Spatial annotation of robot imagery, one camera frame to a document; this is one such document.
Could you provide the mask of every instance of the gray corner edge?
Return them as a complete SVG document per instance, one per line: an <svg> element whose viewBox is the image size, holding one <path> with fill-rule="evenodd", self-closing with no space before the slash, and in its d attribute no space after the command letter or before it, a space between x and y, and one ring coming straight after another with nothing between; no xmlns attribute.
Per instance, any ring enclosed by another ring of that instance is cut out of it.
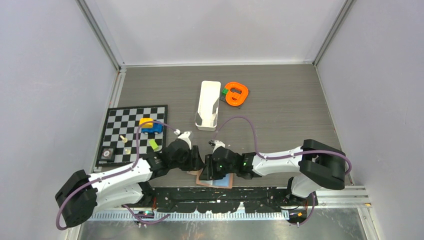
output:
<svg viewBox="0 0 424 240"><path fill-rule="evenodd" d="M329 47L330 43L332 42L333 38L335 37L337 31L339 30L340 26L343 24L344 20L346 19L347 15L349 14L350 9L352 8L353 4L356 2L356 0L345 0L343 6L340 9L340 12L338 13L332 27L330 28L330 31L328 32L327 36L325 37L324 42L322 43L321 48L318 51L318 54L315 57L315 60L312 62L314 66L318 66L321 59L323 58L324 54L327 51L327 48Z"/></svg>
<svg viewBox="0 0 424 240"><path fill-rule="evenodd" d="M338 128L337 123L336 123L336 121L335 121L335 119L334 119L334 114L333 114L333 112L331 111L331 107L329 106L329 102L328 102L328 98L327 98L326 89L325 89L325 88L324 88L324 86L323 86L323 81L322 81L322 79L321 79L320 72L318 71L318 67L317 67L317 66L314 66L314 67L315 67L316 75L318 76L319 84L321 85L322 93L324 94L325 104L327 105L327 109L328 109L328 115L330 116L330 119L331 119L332 125L333 125L333 127L334 127L335 137L337 138L338 143L340 144L340 148L341 148L340 150L343 150L343 149L345 149L345 148L344 148L344 144L343 144L343 142L340 140L339 135L338 135L339 128ZM347 175L347 177L348 177L348 178L349 178L349 180L350 180L350 184L351 184L351 185L355 185L355 180L354 180L354 177L353 177L353 173L352 173L352 172L350 172L350 173Z"/></svg>
<svg viewBox="0 0 424 240"><path fill-rule="evenodd" d="M93 15L93 12L91 11L86 0L75 0L75 2L79 6L79 9L81 10L82 14L84 15L85 19L87 20L88 25L91 27L94 35L96 36L97 40L99 41L101 47L103 48L103 50L106 53L107 57L109 58L110 62L112 63L112 65L115 67L116 70L120 70L121 64L118 62L117 56L112 51L110 43L108 43L104 33L102 32L98 22L96 21L96 17Z"/></svg>
<svg viewBox="0 0 424 240"><path fill-rule="evenodd" d="M126 72L127 72L127 68L125 66L123 66L122 69L117 72L115 81L114 81L113 86L112 86L112 89L110 91L109 103L107 105L106 110L104 111L104 115L103 115L102 120L104 120L106 118L106 114L108 112L108 108L117 108L118 107L118 103L119 103L119 99L120 99L120 96L121 96L122 87L124 85L124 80L125 80ZM103 130L103 122L101 122L101 124L100 124L100 132L102 132L102 130ZM92 163L91 168L89 170L90 173L100 172L102 170L102 167L95 167L95 165L96 165L97 149L99 149L100 142L101 142L101 140L99 138L98 139L98 142L97 142L96 149L95 149L96 153L94 154L93 163Z"/></svg>
<svg viewBox="0 0 424 240"><path fill-rule="evenodd" d="M337 134L338 127L337 127L336 122L334 121L333 113L331 111L331 108L328 107L327 94L326 94L325 88L323 86L323 82L321 80L321 76L320 76L320 73L318 71L317 66L315 66L315 71L316 71L316 74L318 76L318 80L319 80L319 84L321 85L322 92L324 94L325 102L327 103L328 114L329 114L331 121L333 123L336 137L337 137L337 139L340 143L341 149L344 149L343 142L339 139L338 134ZM355 186L354 174L351 172L351 173L349 173L348 177L349 177L349 180L350 180L350 183L351 183L350 187L353 188ZM379 231L380 225L377 221L377 218L376 218L376 215L375 215L375 210L372 207L370 207L370 208L358 208L357 210L358 210L358 214L359 214L359 217L360 217L360 220L361 220L361 223L362 223L362 227L363 227L363 230L365 231L365 235L366 235L367 239L369 239L369 240L381 240L381 239L383 239L381 234L380 234L381 232Z"/></svg>

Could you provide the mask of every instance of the cable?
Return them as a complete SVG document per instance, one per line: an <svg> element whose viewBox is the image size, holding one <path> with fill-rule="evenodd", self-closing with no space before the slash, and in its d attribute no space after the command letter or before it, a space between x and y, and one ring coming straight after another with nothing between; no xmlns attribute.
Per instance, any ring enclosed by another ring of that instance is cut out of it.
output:
<svg viewBox="0 0 424 240"><path fill-rule="evenodd" d="M139 216L137 216L137 214L135 214L134 212L133 212L133 210L131 210L131 208L129 207L129 206L127 206L127 205L122 205L124 208L126 208L131 214L132 214L132 216L135 218L135 219L137 219L137 221L139 221L140 223L142 223L142 224L145 224L145 225L152 225L152 224L158 224L158 223L160 223L160 222L162 222L163 220L165 220L167 217L169 217L170 215L169 214L166 214L165 216L163 216L162 218L160 218L160 219L158 219L158 220L155 220L155 221L144 221L144 220L142 220L141 218L139 218Z"/></svg>
<svg viewBox="0 0 424 240"><path fill-rule="evenodd" d="M314 212L314 209L315 209L315 194L313 192L311 192L310 194L312 195L312 208L310 209L310 213L306 217L306 219L303 222L299 223L299 226L304 225L311 218L312 213Z"/></svg>
<svg viewBox="0 0 424 240"><path fill-rule="evenodd" d="M344 172L344 174L345 175L348 175L350 172L351 172L351 170L352 170L352 163L351 163L351 161L345 156L345 155L343 155L343 154L340 154L340 153L338 153L338 152L335 152L335 151L327 151L327 150L310 150L310 151L301 151L301 152L296 152L296 153L294 153L293 155L291 155L291 154L288 154L288 155L284 155L284 156L270 156L270 157L267 157L267 156L264 156L264 155L262 155L260 152L259 152L259 150L258 150L258 139L257 139L257 135L256 135L256 129L255 129L255 127L253 126L253 123L252 123L252 121L249 119L249 118L247 118L246 116L242 116L242 115L236 115L236 116L233 116L233 117L230 117L229 119L227 119L219 128L218 128L218 130L216 130L216 132L215 132L215 134L213 135L213 138L212 139L217 139L217 135L218 135L218 132L224 127L224 125L226 124L226 123L228 123L230 120L232 120L232 119L236 119L236 118L240 118L240 119L244 119L244 120L246 120L249 124L250 124L250 128L251 128L251 130L252 130L252 132L253 132L253 140L254 140L254 151L256 152L256 154L259 156L259 157L261 157L261 158L263 158L263 159L266 159L266 160L280 160L280 159L288 159L288 158L292 158L292 157L296 157L296 156L299 156L299 155L306 155L306 154L327 154L327 155L334 155L334 156L337 156L337 157L339 157L339 158L342 158L342 159L344 159L345 161L346 161L346 163L347 163L347 170Z"/></svg>
<svg viewBox="0 0 424 240"><path fill-rule="evenodd" d="M151 210L154 211L156 209L156 197L153 199L153 205L151 206Z"/></svg>
<svg viewBox="0 0 424 240"><path fill-rule="evenodd" d="M283 208L283 207L281 207L281 206L280 206L280 208L281 208L282 210L285 210L285 211L293 211L293 210L298 209L300 206L301 206L301 205L299 204L299 205L298 205L297 207L295 207L295 208L285 209L285 208Z"/></svg>
<svg viewBox="0 0 424 240"><path fill-rule="evenodd" d="M64 208L65 208L66 204L68 204L68 202L71 200L71 198L73 196L75 196L75 194L77 194L79 191L85 189L86 187L88 187L88 186L90 186L90 185L92 185L94 183L98 183L98 182L101 182L103 180L110 179L110 178L113 178L115 176L119 176L121 174L127 173L127 172L133 170L133 168L136 167L136 165L137 165L137 163L139 162L139 159L140 159L140 140L139 140L140 139L140 129L142 128L143 125L149 124L149 123L160 124L160 125L163 125L165 127L168 127L170 129L176 131L175 128L171 127L170 125L168 125L166 123L160 122L160 121L146 121L146 122L143 122L142 124L140 124L138 126L137 132L135 134L135 139L136 139L136 143L135 144L136 144L136 152L137 152L137 155L136 156L137 156L137 158L136 158L134 164L131 167L129 167L127 169L124 169L122 171L115 172L113 174L110 174L110 175L107 175L107 176L102 176L102 177L99 177L99 178L94 179L92 181L89 181L89 182L83 184L82 186L78 187L77 189L75 189L73 192L71 192L71 194L69 194L69 196L67 196L65 198L65 200L62 203L62 205L59 208L59 211L57 212L57 215L56 215L56 228L57 229L59 229L61 231L68 229L67 226L65 226L65 227L61 226L60 220L61 220L61 215L62 215L62 212L64 211ZM136 216L136 214L132 210L130 210L130 209L129 209L129 211L138 220L138 217ZM163 218L161 218L159 220L151 221L150 223L151 224L153 224L153 223L159 223L159 222L163 221L164 219L166 219L167 217L169 217L169 214L166 215L166 216L164 216Z"/></svg>

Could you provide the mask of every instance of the metal floor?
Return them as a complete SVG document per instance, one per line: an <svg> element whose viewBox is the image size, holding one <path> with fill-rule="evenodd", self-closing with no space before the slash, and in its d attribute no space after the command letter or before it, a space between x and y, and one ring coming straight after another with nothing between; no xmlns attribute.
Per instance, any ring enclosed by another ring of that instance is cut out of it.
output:
<svg viewBox="0 0 424 240"><path fill-rule="evenodd" d="M140 227L133 221L87 221L80 240L366 240L356 208L318 208L297 228L285 220L164 221Z"/></svg>
<svg viewBox="0 0 424 240"><path fill-rule="evenodd" d="M129 67L118 107L168 104L168 123L181 131L193 131L192 143L199 145L203 158L212 152L208 141L213 135L195 126L201 82L205 80L219 81L222 88L228 82L248 87L250 94L241 109L220 102L218 125L234 115L247 116L255 124L261 152L293 149L305 139L340 148L312 65ZM175 138L168 132L167 143ZM254 152L252 131L242 119L229 122L218 139L235 152ZM235 177L233 186L286 186L292 176L275 173L252 180ZM179 169L149 182L153 187L196 186L195 176Z"/></svg>

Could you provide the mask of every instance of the black base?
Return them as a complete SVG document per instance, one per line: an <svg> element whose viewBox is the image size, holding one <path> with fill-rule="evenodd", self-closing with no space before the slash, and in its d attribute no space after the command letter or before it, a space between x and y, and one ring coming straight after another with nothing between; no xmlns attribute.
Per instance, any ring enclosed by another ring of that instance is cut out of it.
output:
<svg viewBox="0 0 424 240"><path fill-rule="evenodd" d="M286 202L289 193L286 188L279 187L233 187L221 189L211 187L156 187L153 188L156 197L156 207L162 213L212 213L235 212L240 202L243 202L246 213L275 213L281 212L280 207L291 209L298 204L304 205L305 201L294 204ZM312 197L307 198L311 206ZM152 201L130 204L131 207L151 208Z"/></svg>

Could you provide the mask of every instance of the green block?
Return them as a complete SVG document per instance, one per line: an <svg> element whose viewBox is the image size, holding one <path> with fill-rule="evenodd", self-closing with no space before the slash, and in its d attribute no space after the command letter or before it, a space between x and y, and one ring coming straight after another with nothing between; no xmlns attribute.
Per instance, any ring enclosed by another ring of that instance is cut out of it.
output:
<svg viewBox="0 0 424 240"><path fill-rule="evenodd" d="M151 146L151 148L153 149L153 151L158 150L159 146L158 146L158 144L155 142L155 140L154 140L154 139L150 139L150 140L148 141L148 143L150 144L150 146Z"/></svg>

